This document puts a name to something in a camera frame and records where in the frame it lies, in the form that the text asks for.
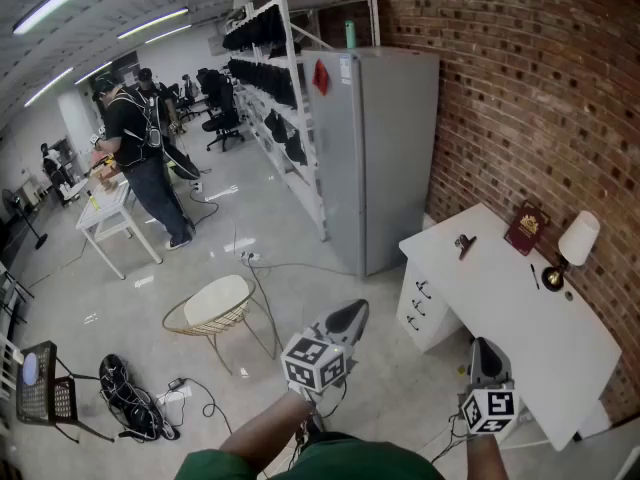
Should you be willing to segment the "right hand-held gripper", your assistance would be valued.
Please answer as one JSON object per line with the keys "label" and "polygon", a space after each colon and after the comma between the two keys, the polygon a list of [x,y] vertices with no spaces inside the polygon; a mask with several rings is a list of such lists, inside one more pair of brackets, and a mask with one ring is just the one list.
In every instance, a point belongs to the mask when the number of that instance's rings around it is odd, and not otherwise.
{"label": "right hand-held gripper", "polygon": [[471,346],[468,373],[459,418],[470,435],[503,433],[518,415],[518,393],[508,356],[491,340],[478,337]]}

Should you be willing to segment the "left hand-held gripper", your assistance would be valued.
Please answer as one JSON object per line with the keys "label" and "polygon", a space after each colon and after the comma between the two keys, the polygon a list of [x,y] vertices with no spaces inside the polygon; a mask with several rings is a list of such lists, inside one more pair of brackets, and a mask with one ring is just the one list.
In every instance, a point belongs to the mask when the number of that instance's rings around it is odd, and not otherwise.
{"label": "left hand-held gripper", "polygon": [[280,356],[288,388],[311,404],[318,404],[331,388],[341,388],[368,318],[368,301],[357,299],[321,314],[313,327],[294,334]]}

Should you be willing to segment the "metal binder clip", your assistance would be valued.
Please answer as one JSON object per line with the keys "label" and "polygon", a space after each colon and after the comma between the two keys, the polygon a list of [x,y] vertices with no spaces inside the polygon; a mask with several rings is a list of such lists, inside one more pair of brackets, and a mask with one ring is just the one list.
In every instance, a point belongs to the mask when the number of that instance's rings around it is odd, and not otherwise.
{"label": "metal binder clip", "polygon": [[459,249],[459,260],[463,261],[466,255],[471,250],[472,246],[477,241],[477,237],[467,237],[465,234],[461,234],[456,240],[454,245]]}

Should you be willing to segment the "person's left forearm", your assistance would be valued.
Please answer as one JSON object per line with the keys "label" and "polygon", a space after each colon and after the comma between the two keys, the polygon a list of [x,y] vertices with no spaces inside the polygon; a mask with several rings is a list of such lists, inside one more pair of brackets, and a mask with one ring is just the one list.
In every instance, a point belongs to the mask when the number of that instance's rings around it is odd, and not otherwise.
{"label": "person's left forearm", "polygon": [[284,450],[314,409],[302,395],[288,391],[232,433],[219,450],[239,457],[259,473]]}

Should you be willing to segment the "person's right forearm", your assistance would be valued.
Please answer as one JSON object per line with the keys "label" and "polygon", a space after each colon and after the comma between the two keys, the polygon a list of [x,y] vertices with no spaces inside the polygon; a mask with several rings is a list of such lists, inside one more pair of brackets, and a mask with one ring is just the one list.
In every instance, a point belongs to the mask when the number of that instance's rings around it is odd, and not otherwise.
{"label": "person's right forearm", "polygon": [[467,480],[509,480],[495,437],[477,435],[466,442]]}

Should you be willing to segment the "white desk drawer unit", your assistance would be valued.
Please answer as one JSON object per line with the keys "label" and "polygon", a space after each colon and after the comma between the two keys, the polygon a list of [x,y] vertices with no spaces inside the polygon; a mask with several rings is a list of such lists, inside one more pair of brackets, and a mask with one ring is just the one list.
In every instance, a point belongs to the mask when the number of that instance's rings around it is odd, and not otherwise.
{"label": "white desk drawer unit", "polygon": [[[422,297],[416,289],[415,282],[424,280],[428,282],[426,291],[432,296],[431,299]],[[414,309],[412,299],[422,300],[421,307],[426,313],[425,317]],[[407,323],[407,315],[415,317],[414,322],[420,329],[418,332]],[[406,265],[396,316],[400,325],[422,353],[435,347],[462,327],[461,321],[449,304],[411,261]]]}

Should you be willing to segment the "round wicker chair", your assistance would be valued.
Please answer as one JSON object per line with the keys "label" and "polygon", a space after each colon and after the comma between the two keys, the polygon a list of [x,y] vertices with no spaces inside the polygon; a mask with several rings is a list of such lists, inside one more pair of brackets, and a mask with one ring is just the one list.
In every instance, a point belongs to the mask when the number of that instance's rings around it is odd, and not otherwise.
{"label": "round wicker chair", "polygon": [[[257,288],[255,280],[238,274],[220,277],[172,307],[164,315],[161,325],[174,334],[204,337],[230,375],[233,372],[220,352],[218,336],[240,324],[246,327],[267,356],[275,360],[282,344],[271,311],[257,298]],[[252,308],[259,309],[269,323],[273,337],[271,348],[265,345],[247,320]]]}

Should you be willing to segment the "person's green shirt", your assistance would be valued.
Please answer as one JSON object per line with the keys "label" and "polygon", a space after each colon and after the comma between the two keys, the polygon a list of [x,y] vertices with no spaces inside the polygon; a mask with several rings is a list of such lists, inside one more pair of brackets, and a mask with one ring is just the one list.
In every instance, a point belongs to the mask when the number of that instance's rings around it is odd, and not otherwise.
{"label": "person's green shirt", "polygon": [[[174,480],[259,480],[244,459],[208,449],[186,456]],[[314,442],[271,480],[445,480],[424,457],[389,442],[341,438]]]}

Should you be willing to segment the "dark red hardcover book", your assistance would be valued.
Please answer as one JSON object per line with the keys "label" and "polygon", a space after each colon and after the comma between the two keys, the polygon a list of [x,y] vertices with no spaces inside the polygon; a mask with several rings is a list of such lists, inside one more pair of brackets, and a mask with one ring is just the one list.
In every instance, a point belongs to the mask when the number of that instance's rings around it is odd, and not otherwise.
{"label": "dark red hardcover book", "polygon": [[521,255],[528,256],[549,225],[549,215],[538,206],[525,200],[516,211],[504,239]]}

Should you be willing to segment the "white metal shelving rack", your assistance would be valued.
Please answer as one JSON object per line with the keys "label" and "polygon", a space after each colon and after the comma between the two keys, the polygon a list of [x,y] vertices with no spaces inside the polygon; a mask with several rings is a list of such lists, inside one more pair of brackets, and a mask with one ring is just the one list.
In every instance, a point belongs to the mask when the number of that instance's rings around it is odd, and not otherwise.
{"label": "white metal shelving rack", "polygon": [[[379,45],[380,28],[377,0],[269,0],[260,7],[255,7],[253,3],[247,2],[244,6],[244,18],[228,22],[226,25],[227,34],[237,25],[243,24],[270,6],[277,4],[279,7],[286,35],[286,59],[282,57],[270,58],[269,47],[254,47],[249,51],[239,53],[227,51],[231,54],[230,60],[264,62],[288,68],[293,81],[297,109],[292,110],[290,107],[278,104],[263,91],[248,83],[240,82],[232,74],[231,77],[235,84],[240,107],[248,116],[251,134],[262,147],[285,184],[305,208],[321,237],[326,235],[327,225],[321,195],[319,161],[314,139],[314,117],[308,87],[311,77],[305,72],[302,48],[306,42],[323,50],[328,50],[331,47],[321,37],[320,11],[360,3],[364,3],[368,7],[371,40],[373,45]],[[292,130],[291,125],[299,130],[308,160],[307,166],[290,161],[285,153],[285,148],[274,141],[270,130],[264,123],[270,110],[282,114],[286,119],[285,124],[289,131]]]}

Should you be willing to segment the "white shade table lamp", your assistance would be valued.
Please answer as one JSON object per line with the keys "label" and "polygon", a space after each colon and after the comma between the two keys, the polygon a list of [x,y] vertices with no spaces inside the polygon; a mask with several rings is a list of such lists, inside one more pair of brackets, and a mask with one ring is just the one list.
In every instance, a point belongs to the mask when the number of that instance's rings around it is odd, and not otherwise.
{"label": "white shade table lamp", "polygon": [[558,292],[564,286],[564,273],[570,266],[582,266],[600,232],[600,222],[594,214],[582,210],[558,240],[558,261],[546,267],[541,276],[545,288]]}

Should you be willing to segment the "black round reflector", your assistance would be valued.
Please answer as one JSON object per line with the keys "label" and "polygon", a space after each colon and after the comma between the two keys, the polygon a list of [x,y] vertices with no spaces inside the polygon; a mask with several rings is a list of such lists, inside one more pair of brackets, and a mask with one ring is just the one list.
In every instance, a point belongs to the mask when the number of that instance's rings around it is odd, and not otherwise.
{"label": "black round reflector", "polygon": [[166,142],[163,144],[162,150],[165,159],[170,163],[170,168],[179,178],[188,181],[200,179],[200,170],[175,146]]}

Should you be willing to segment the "red fridge sticker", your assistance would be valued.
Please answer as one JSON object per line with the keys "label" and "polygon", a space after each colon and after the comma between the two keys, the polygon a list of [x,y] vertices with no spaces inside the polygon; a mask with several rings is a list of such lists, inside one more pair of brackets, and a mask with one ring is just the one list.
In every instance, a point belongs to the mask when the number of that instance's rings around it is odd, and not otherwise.
{"label": "red fridge sticker", "polygon": [[312,84],[321,96],[326,96],[329,91],[329,73],[321,59],[317,59],[314,65]]}

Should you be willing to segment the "row of black bags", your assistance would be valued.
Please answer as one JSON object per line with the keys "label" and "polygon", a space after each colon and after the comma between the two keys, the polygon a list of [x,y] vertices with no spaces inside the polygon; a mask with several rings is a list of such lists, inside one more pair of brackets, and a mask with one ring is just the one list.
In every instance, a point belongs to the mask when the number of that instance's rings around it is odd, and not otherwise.
{"label": "row of black bags", "polygon": [[[222,46],[235,53],[249,51],[254,47],[269,47],[270,58],[286,59],[285,28],[278,5],[274,4],[243,24],[237,25],[224,36]],[[264,62],[231,59],[228,69],[237,80],[263,91],[276,103],[292,110],[297,109],[293,81],[288,68]],[[308,160],[300,132],[293,125],[289,131],[285,121],[282,114],[275,110],[270,110],[264,119],[274,141],[285,148],[289,160],[307,166]]]}

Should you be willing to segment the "white work table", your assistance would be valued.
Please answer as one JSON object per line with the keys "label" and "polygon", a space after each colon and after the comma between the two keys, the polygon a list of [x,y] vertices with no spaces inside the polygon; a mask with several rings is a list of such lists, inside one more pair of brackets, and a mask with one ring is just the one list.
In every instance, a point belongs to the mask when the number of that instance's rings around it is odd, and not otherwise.
{"label": "white work table", "polygon": [[124,280],[126,276],[116,267],[100,243],[118,233],[124,233],[129,239],[135,236],[156,264],[163,259],[143,234],[129,210],[128,200],[132,195],[128,181],[117,175],[113,181],[115,187],[108,191],[99,185],[89,197],[89,202],[81,211],[76,229],[81,232],[88,243],[96,250],[111,270]]}

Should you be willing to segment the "black mesh chair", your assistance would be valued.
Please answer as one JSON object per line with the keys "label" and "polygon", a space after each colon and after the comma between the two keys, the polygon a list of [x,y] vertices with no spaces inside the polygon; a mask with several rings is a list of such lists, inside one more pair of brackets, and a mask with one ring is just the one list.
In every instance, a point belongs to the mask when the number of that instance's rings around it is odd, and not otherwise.
{"label": "black mesh chair", "polygon": [[22,350],[24,364],[18,368],[16,382],[16,417],[27,425],[53,427],[66,438],[62,425],[79,428],[104,441],[114,443],[79,419],[76,381],[99,382],[95,376],[72,372],[58,357],[57,345],[48,340]]}

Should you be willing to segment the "black standing fan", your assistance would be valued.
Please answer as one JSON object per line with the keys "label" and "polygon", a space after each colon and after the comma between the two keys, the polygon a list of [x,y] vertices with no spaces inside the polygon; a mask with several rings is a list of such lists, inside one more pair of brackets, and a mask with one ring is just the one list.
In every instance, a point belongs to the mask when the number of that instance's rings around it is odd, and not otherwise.
{"label": "black standing fan", "polygon": [[14,214],[17,214],[26,224],[28,229],[36,236],[36,244],[35,249],[39,250],[45,243],[48,238],[47,234],[39,234],[32,223],[29,221],[28,216],[25,214],[25,211],[22,207],[21,198],[17,193],[11,192],[8,189],[2,190],[2,201],[5,208],[8,211],[12,211]]}

